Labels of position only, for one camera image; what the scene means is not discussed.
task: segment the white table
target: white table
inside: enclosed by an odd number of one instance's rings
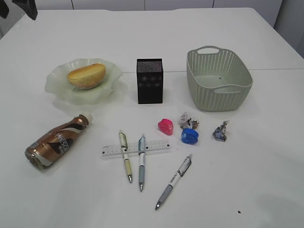
[[[104,58],[135,72],[137,58],[160,57],[165,71],[185,71],[187,52],[208,45],[235,51],[248,69],[304,68],[296,51],[249,8],[40,10],[36,21],[23,17],[2,39],[0,60],[22,62],[25,74],[41,75],[77,58]]]

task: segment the black cloth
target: black cloth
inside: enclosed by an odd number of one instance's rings
[[[29,18],[36,20],[38,11],[35,0],[13,0],[13,3],[23,9]]]
[[[9,14],[9,8],[4,0],[0,0],[0,17],[6,18]]]

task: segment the basket handle hole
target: basket handle hole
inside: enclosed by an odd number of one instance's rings
[[[226,87],[214,90],[216,94],[237,94],[241,92],[241,90],[237,87]]]
[[[218,52],[219,52],[219,50],[215,49],[215,48],[203,48],[203,49],[198,50],[199,54],[216,54]]]

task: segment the yellow pen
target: yellow pen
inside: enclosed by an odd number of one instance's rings
[[[132,176],[131,163],[130,163],[128,154],[125,153],[128,149],[127,137],[122,132],[122,130],[119,131],[119,141],[120,141],[121,150],[122,150],[122,154],[123,154],[125,170],[127,172],[127,176],[128,176],[130,183],[132,183],[133,176]]]

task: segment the pink sharpener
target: pink sharpener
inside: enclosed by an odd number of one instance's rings
[[[162,119],[158,123],[158,128],[161,132],[163,132],[166,135],[172,135],[173,134],[173,123],[171,120],[168,119]]]

